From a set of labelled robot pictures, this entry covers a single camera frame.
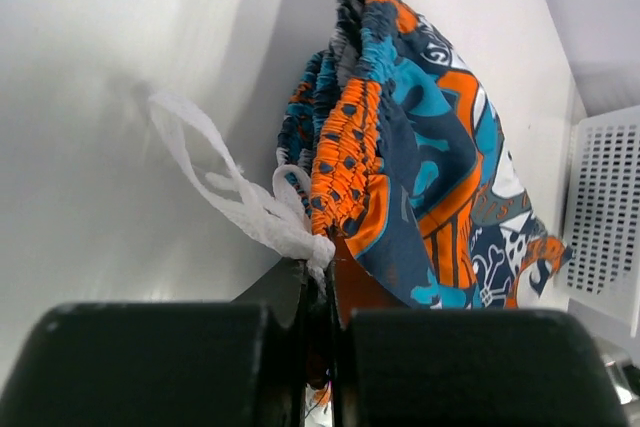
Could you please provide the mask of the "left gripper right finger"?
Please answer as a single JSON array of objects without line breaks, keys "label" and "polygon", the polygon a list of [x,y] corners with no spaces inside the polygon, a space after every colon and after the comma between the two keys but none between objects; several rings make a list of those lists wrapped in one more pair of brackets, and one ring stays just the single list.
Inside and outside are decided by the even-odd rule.
[{"label": "left gripper right finger", "polygon": [[548,309],[411,309],[362,269],[327,274],[338,426],[625,426],[595,342]]}]

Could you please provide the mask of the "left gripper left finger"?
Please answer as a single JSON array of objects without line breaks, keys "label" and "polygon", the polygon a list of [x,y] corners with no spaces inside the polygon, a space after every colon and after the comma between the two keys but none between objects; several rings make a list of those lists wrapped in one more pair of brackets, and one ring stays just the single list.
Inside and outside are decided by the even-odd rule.
[{"label": "left gripper left finger", "polygon": [[230,302],[58,305],[1,394],[5,426],[298,426],[308,277],[281,260]]}]

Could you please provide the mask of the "colourful patterned shorts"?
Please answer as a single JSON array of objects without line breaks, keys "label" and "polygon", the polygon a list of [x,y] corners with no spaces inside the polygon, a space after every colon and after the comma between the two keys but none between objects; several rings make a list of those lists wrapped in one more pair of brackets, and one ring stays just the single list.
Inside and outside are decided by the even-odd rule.
[{"label": "colourful patterned shorts", "polygon": [[402,0],[336,0],[278,135],[270,189],[169,92],[151,118],[197,191],[319,288],[340,236],[412,308],[534,308],[570,260],[535,214],[499,115],[453,45]]}]

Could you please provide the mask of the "white plastic basket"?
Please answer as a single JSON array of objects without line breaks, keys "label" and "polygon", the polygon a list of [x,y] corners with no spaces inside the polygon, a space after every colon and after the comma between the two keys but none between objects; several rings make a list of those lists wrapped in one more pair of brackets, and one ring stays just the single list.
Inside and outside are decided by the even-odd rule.
[{"label": "white plastic basket", "polygon": [[639,108],[581,120],[575,130],[561,271],[566,295],[639,330]]}]

